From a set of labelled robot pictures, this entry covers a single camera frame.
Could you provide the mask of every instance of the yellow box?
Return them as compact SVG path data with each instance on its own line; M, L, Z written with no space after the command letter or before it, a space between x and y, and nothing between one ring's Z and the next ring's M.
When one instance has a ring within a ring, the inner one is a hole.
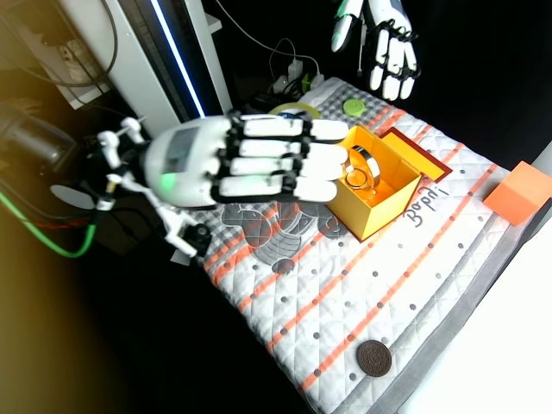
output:
M337 196L328 204L336 217L364 241L406 210L422 175L377 135L363 127L353 127L339 145L364 147L378 161L381 171L375 194L368 190L354 190L340 179Z

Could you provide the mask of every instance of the robotic hand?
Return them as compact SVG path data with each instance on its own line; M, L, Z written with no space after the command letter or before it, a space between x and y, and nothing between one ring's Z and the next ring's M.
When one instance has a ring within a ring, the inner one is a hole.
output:
M371 40L377 42L370 65L373 68L368 80L370 89L377 91L383 85L384 99L406 99L420 71L411 43L415 35L400 0L342 0L332 37L333 52L345 48L353 24L359 18L363 20L359 74L362 74L362 48L368 21L373 23Z
M347 135L347 124L339 121L234 112L186 122L151 142L143 140L135 119L122 126L98 135L111 168L110 193L117 185L143 193L165 224L166 240L188 257L205 254L210 237L183 209L270 200L327 203L348 158L345 148L328 145ZM119 156L123 134L135 144L130 153L139 162ZM105 210L113 205L100 204Z

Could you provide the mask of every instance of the green round object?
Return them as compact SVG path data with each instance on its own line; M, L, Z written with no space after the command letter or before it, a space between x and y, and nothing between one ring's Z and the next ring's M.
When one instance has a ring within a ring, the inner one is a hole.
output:
M361 116L366 111L366 105L360 99L349 99L343 103L343 111L349 116Z

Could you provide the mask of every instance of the led light strip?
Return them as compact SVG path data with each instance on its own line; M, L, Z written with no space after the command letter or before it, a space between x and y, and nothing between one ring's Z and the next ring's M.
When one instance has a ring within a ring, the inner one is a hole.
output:
M191 99L193 99L194 104L196 104L196 108L198 109L199 116L201 116L202 118L205 118L204 110L201 107L201 103L199 102L198 95L196 94L196 90L191 84L190 76L188 75L188 71L186 71L186 67L184 66L184 61L182 60L182 57L180 56L180 52L176 47L176 43L174 42L174 39L173 39L173 34L171 34L171 30L166 24L165 15L163 15L163 10L161 10L161 7L159 6L159 2L157 0L150 0L150 1L152 6L154 6L155 14L157 15L157 20L159 20L161 28L163 29L163 33L165 34L166 40L169 42L169 46L171 47L171 50L172 50L172 55L174 56L174 59L176 59L176 63L179 66L180 73L182 73L182 78L184 78L184 81L188 86Z

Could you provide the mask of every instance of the brown round cookie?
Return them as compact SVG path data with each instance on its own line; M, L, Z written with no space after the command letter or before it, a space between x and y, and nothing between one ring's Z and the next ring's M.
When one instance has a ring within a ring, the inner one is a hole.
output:
M381 377L391 369L391 352L381 342L366 341L356 349L356 361L371 377Z

